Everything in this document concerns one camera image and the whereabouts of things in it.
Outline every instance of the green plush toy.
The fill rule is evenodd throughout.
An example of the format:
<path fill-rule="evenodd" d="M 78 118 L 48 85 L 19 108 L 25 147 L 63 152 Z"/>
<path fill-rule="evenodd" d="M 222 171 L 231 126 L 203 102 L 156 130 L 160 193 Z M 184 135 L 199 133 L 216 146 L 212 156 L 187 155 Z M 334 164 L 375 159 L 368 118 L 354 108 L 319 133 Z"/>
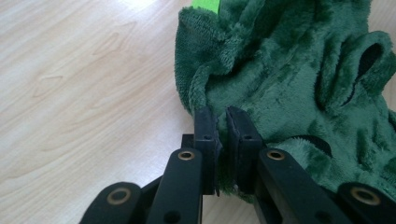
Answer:
<path fill-rule="evenodd" d="M 357 181 L 396 200 L 396 113 L 381 92 L 396 71 L 389 36 L 368 33 L 370 0 L 222 0 L 179 13 L 176 83 L 193 113 L 248 112 L 270 147 L 321 186 Z M 296 135 L 329 143 L 331 154 Z M 227 150 L 220 156 L 224 166 Z M 231 191 L 224 171 L 220 184 Z"/>

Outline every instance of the wooden table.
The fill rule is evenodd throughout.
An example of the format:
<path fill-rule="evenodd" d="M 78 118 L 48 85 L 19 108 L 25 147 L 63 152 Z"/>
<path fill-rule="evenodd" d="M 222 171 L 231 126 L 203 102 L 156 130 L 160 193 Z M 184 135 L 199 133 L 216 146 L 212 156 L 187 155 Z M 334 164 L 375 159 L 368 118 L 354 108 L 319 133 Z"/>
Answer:
<path fill-rule="evenodd" d="M 106 186 L 160 176 L 192 119 L 177 96 L 177 13 L 190 1 L 0 2 L 0 223 L 78 223 Z M 396 2 L 371 30 L 396 43 Z M 396 108 L 396 81 L 384 91 Z M 204 223 L 258 223 L 205 197 Z"/>

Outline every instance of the light wood grain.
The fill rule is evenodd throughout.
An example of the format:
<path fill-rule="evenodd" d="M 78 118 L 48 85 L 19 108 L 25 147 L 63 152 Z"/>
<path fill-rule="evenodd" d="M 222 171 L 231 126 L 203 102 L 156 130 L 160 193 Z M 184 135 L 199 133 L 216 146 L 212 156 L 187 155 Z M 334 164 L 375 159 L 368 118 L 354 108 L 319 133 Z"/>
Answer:
<path fill-rule="evenodd" d="M 192 120 L 174 80 L 177 13 L 190 1 L 0 2 L 0 223 L 78 223 L 106 186 L 163 173 Z M 396 43 L 396 2 L 371 30 Z M 396 109 L 395 78 L 384 90 Z M 205 197 L 204 223 L 258 223 Z"/>

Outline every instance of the fleece cloth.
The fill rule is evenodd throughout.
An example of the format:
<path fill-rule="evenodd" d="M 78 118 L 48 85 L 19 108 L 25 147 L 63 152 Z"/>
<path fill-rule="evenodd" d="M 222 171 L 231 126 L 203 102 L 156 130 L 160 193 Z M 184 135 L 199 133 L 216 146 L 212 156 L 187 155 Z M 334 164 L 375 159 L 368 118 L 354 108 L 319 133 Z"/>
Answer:
<path fill-rule="evenodd" d="M 233 105 L 322 187 L 357 181 L 396 200 L 396 113 L 381 95 L 396 57 L 387 34 L 368 32 L 369 13 L 370 0 L 222 0 L 218 13 L 179 12 L 177 91 L 192 115 L 209 105 L 219 118 L 223 191 L 233 192 Z M 297 135 L 325 140 L 331 153 Z"/>

